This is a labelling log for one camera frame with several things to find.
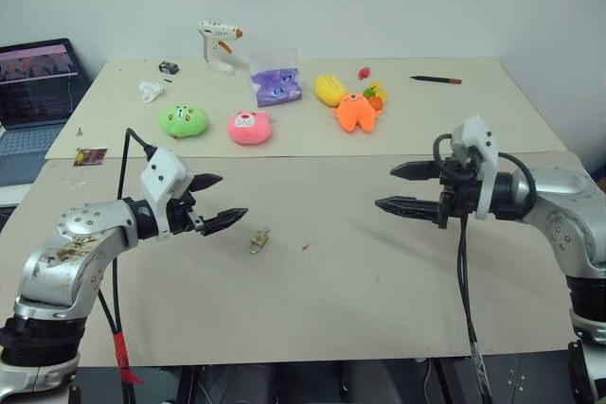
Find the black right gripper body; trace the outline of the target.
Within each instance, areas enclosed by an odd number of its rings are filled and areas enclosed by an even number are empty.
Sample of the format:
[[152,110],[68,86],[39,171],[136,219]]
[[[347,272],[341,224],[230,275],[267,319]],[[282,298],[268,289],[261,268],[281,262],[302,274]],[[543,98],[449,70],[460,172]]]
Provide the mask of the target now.
[[478,170],[474,161],[461,164],[454,157],[443,162],[439,182],[442,191],[438,200],[437,225],[445,229],[449,218],[462,218],[474,211],[479,198]]

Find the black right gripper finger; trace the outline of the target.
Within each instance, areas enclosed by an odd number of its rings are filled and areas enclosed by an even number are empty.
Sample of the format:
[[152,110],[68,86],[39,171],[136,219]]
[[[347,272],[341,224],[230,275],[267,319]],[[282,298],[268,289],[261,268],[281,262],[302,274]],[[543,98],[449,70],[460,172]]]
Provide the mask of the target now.
[[413,161],[393,167],[389,174],[407,181],[438,179],[441,172],[433,161]]
[[378,199],[375,205],[389,214],[414,220],[429,220],[433,224],[440,225],[440,204],[418,200],[412,197],[390,196]]

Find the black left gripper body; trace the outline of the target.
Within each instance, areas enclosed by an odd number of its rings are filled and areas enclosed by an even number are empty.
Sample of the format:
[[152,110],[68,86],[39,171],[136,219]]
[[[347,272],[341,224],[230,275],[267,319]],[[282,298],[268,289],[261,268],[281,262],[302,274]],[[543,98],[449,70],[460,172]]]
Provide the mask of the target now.
[[167,203],[167,219],[169,231],[173,235],[194,231],[198,234],[204,232],[203,219],[193,209],[196,200],[192,193],[186,191],[179,198],[172,198]]

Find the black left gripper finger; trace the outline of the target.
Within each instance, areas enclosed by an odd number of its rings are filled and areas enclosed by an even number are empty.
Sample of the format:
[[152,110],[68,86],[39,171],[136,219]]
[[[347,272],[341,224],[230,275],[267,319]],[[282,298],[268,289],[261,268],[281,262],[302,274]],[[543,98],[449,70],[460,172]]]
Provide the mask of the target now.
[[198,192],[217,184],[223,179],[222,176],[213,173],[202,173],[193,176],[192,181],[189,184],[190,192]]
[[200,233],[206,237],[229,228],[248,212],[247,208],[231,208],[219,212],[215,217],[202,220]]

